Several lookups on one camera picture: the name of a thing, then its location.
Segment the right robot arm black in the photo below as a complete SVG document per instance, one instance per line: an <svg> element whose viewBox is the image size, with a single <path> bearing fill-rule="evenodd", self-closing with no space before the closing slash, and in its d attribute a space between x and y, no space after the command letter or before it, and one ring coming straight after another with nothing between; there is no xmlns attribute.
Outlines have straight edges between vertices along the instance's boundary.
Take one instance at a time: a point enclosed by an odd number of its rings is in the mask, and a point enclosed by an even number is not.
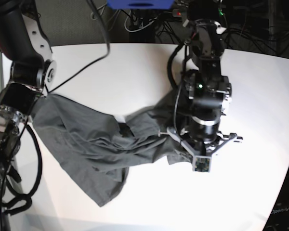
<svg viewBox="0 0 289 231"><path fill-rule="evenodd" d="M9 217L31 207L38 185L3 201L8 176L19 182L12 160L29 129L32 109L44 96L56 72L52 49L33 0L0 0L0 54L11 62L7 85L0 92L0 231L10 229Z"/></svg>

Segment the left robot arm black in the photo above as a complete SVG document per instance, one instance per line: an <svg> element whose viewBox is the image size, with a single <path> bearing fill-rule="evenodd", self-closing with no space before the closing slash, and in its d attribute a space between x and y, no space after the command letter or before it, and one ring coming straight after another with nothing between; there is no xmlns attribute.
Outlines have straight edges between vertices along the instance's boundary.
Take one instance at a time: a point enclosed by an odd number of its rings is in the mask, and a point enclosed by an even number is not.
<svg viewBox="0 0 289 231"><path fill-rule="evenodd" d="M200 155L207 155L210 147L217 146L217 134L226 110L229 108L232 87L221 73L224 53L219 0L187 0L184 26L192 31L190 58L198 68L188 71L194 82L190 109L190 137L197 142Z"/></svg>

